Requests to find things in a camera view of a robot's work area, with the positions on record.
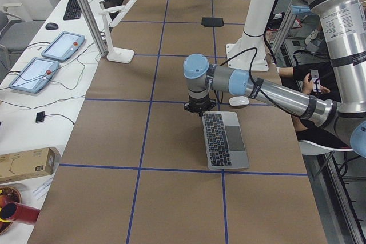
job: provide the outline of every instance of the smartphone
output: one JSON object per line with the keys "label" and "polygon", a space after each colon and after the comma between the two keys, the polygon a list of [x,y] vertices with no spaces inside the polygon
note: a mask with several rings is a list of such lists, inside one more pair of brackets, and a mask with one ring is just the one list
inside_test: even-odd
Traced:
{"label": "smartphone", "polygon": [[320,93],[320,78],[317,70],[310,70],[310,77],[314,82],[313,91],[315,93]]}

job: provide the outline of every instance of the black mouse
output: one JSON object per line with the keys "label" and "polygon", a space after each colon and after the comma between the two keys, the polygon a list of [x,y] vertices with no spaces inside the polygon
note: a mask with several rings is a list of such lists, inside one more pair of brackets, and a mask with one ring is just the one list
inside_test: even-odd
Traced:
{"label": "black mouse", "polygon": [[56,23],[50,22],[46,24],[46,30],[57,30],[58,25]]}

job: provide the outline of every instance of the white mouse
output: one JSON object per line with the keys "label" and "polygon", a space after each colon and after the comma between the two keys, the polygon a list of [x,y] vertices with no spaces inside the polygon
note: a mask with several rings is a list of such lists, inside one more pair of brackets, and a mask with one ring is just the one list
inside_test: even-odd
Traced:
{"label": "white mouse", "polygon": [[245,96],[232,97],[229,99],[229,103],[231,106],[244,106],[249,104],[249,99]]}

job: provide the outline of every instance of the touchscreen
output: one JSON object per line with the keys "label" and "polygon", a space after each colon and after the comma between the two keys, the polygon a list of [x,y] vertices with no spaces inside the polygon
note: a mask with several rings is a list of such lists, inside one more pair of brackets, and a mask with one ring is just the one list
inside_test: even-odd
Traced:
{"label": "touchscreen", "polygon": [[33,89],[38,81],[45,75],[46,71],[51,68],[54,62],[35,59],[28,68],[22,72],[19,78],[12,86],[22,86],[22,88]]}
{"label": "touchscreen", "polygon": [[44,53],[54,57],[62,57],[79,38],[79,35],[63,34]]}

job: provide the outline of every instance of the white chair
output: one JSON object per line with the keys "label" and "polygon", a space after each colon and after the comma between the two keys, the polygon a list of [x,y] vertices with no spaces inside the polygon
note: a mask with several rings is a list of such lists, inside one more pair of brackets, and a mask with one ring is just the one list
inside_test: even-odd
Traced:
{"label": "white chair", "polygon": [[328,161],[331,160],[332,156],[336,151],[353,151],[350,147],[344,147],[344,148],[331,148],[331,147],[325,147],[319,144],[316,144],[311,141],[307,140],[299,140],[299,147],[301,150],[302,155],[320,155],[320,154],[327,154],[327,158],[325,159],[324,163],[319,167],[319,170],[316,172],[316,174],[313,176],[313,179],[315,180],[316,177],[321,173],[321,171],[326,167],[328,164]]}
{"label": "white chair", "polygon": [[[2,5],[3,11],[0,11],[0,61],[3,63],[0,64],[0,83],[44,23],[25,22],[21,17],[7,12],[8,8],[21,5],[6,3]],[[8,16],[17,20],[9,21]]]}
{"label": "white chair", "polygon": [[304,155],[319,155],[319,154],[326,154],[330,153],[331,151],[353,151],[350,147],[345,148],[331,148],[325,147],[322,145],[318,145],[314,142],[307,141],[307,140],[299,140],[299,147],[301,153]]}

